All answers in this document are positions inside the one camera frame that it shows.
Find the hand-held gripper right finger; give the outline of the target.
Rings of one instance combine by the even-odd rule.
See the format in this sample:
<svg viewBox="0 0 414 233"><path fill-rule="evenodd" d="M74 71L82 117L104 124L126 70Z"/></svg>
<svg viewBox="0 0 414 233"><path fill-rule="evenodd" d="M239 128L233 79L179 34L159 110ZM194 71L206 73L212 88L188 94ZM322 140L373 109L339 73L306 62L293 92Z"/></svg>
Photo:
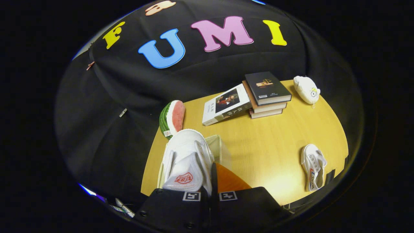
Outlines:
<svg viewBox="0 0 414 233"><path fill-rule="evenodd" d="M264 187L252 188L224 166L212 167L210 224L213 233L270 233L291 217Z"/></svg>

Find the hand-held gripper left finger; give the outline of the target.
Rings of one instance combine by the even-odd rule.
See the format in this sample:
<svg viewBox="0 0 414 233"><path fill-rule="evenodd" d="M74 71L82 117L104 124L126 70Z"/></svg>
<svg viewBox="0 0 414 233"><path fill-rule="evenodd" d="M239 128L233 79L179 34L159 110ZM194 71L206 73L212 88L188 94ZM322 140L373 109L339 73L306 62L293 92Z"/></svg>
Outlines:
<svg viewBox="0 0 414 233"><path fill-rule="evenodd" d="M209 197L200 191L154 189L134 220L156 233L210 232Z"/></svg>

